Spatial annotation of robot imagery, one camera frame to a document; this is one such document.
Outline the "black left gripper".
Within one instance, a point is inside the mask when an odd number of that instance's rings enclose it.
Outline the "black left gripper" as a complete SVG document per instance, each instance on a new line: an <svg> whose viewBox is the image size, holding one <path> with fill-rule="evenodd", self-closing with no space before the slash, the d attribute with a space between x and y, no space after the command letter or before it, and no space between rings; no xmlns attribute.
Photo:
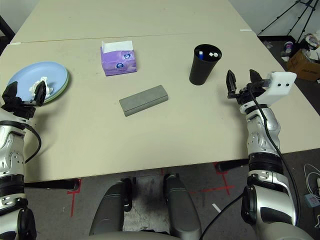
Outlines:
<svg viewBox="0 0 320 240"><path fill-rule="evenodd" d="M17 95L18 82L10 83L2 94L4 105L1 107L5 111L12 113L17 117L29 120L33 118L36 106L41 107L44 104L47 95L47 86L44 81L41 81L35 88L34 98L29 101L22 101Z"/></svg>

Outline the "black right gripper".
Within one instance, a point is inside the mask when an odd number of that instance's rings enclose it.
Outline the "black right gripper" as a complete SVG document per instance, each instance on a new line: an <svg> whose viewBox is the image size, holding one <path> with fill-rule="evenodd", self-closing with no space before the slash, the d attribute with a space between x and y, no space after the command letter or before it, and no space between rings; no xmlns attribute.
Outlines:
<svg viewBox="0 0 320 240"><path fill-rule="evenodd" d="M237 86L236 86L236 77L234 73L229 69L226 75L226 86L227 86L227 98L228 99L236 99L239 105L244 105L248 102L253 101L253 96L259 97L262 95L266 90L263 88L264 80L260 76L260 74L253 70L249 70L250 81L247 86L236 93Z"/></svg>

